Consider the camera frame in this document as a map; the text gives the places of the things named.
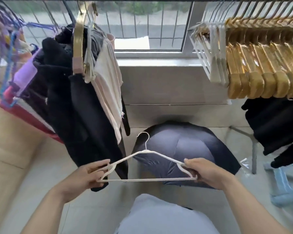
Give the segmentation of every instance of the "forearm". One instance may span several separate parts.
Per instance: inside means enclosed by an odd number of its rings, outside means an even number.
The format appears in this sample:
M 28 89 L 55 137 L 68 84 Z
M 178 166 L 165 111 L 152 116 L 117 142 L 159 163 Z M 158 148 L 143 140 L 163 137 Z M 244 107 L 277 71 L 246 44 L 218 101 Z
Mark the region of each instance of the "forearm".
M 50 190 L 32 214 L 21 234 L 57 234 L 63 207 L 63 199 Z
M 237 179 L 226 182 L 224 193 L 242 234 L 289 234 Z

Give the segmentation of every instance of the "light gray shirt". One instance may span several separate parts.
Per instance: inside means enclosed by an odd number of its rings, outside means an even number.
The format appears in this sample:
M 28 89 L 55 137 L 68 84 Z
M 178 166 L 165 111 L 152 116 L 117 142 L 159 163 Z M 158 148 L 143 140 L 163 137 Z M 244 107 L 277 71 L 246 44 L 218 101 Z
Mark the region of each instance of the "light gray shirt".
M 198 211 L 171 204 L 148 194 L 138 196 L 114 234 L 219 234 Z

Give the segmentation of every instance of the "window sill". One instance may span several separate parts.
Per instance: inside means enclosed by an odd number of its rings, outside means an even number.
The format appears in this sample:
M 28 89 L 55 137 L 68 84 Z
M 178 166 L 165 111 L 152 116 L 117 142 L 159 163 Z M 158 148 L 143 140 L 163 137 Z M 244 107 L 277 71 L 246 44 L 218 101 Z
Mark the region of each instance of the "window sill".
M 202 64 L 198 58 L 196 59 L 139 59 L 139 58 L 118 58 L 118 65 L 120 67 L 134 67 L 134 66 L 181 66 L 181 67 L 201 67 Z

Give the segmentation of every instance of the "black umbrella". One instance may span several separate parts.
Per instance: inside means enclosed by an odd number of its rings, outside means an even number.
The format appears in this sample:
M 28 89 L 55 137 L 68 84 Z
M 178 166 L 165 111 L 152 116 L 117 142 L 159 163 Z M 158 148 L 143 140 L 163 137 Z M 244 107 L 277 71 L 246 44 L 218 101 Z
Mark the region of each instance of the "black umbrella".
M 167 121 L 145 130 L 150 135 L 146 148 L 175 160 L 183 162 L 185 158 L 203 157 L 216 165 L 236 174 L 240 164 L 227 146 L 208 128 L 188 122 Z M 148 139 L 146 133 L 137 138 L 132 153 L 145 149 Z M 177 164 L 154 153 L 137 154 L 134 158 L 141 162 L 156 178 L 187 177 Z M 164 184 L 209 187 L 193 181 L 166 181 Z

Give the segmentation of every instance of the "red garment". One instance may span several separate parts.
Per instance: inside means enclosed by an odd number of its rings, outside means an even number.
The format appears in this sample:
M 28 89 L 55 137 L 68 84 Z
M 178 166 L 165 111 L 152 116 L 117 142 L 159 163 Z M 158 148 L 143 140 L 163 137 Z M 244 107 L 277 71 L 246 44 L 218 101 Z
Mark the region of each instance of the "red garment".
M 12 92 L 13 88 L 12 86 L 9 86 L 5 91 L 4 91 L 4 99 L 8 103 L 13 102 L 13 97 L 14 94 Z M 0 102 L 0 107 L 4 109 L 5 111 L 13 114 L 14 116 L 22 119 L 23 121 L 27 122 L 28 124 L 36 127 L 38 130 L 41 130 L 45 134 L 47 134 L 49 137 L 57 140 L 58 142 L 61 142 L 61 139 L 58 137 L 57 134 L 55 134 L 53 131 L 49 130 L 44 124 L 42 124 L 39 120 L 37 120 L 33 115 L 31 115 L 28 111 L 24 110 L 22 107 L 19 105 L 15 104 L 13 107 L 7 107 L 4 102 Z

